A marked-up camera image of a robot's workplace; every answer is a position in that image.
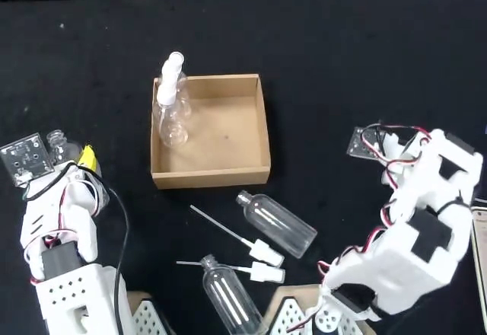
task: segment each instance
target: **yellow component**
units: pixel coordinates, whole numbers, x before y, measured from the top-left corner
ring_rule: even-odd
[[[95,157],[94,151],[90,145],[86,145],[84,147],[78,163],[90,169],[91,171],[97,170],[97,158]]]

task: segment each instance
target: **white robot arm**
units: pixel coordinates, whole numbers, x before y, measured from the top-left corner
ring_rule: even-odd
[[[91,148],[78,163],[59,161],[64,157],[49,156],[35,134],[0,148],[0,157],[14,185],[25,188],[21,244],[49,334],[135,335],[123,278],[94,263],[93,217],[108,194],[94,173]]]
[[[319,303],[334,317],[379,321],[405,311],[449,284],[466,253],[469,205],[482,156],[439,129],[417,130],[405,145],[397,135],[382,132],[384,153],[359,130],[367,149],[386,167],[383,183],[393,194],[380,211],[385,227],[376,228],[363,247],[348,247],[330,265],[322,264],[328,270]],[[316,326],[324,333],[336,329],[323,320]]]

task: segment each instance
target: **bottle neck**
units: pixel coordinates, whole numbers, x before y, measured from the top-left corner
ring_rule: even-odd
[[[204,270],[213,269],[218,265],[218,261],[216,261],[215,257],[211,254],[203,257],[200,263]]]
[[[51,148],[55,148],[57,146],[65,145],[68,140],[66,139],[66,137],[64,137],[64,133],[61,130],[57,129],[47,135],[47,142],[49,143],[49,146],[51,146]]]
[[[248,206],[251,200],[252,194],[249,194],[245,190],[242,190],[237,196],[237,203],[240,204],[242,207]]]

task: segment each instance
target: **circuit board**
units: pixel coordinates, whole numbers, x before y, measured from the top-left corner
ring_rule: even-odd
[[[352,138],[350,139],[349,146],[347,148],[347,155],[353,158],[366,158],[368,160],[377,160],[374,153],[363,143],[361,140],[361,134],[364,131],[362,127],[355,127]],[[378,133],[381,139],[385,136],[384,131]],[[378,147],[377,133],[375,129],[366,129],[364,131],[364,138],[369,141],[372,145]]]
[[[39,133],[1,147],[0,156],[16,187],[54,171]]]

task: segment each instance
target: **white bracket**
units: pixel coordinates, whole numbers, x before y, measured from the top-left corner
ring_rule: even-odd
[[[281,310],[275,315],[274,324],[268,335],[304,335],[303,329],[287,333],[289,327],[299,324],[305,319],[304,312],[294,298],[285,298],[281,303]]]
[[[137,335],[169,335],[150,300],[142,301],[132,318]]]

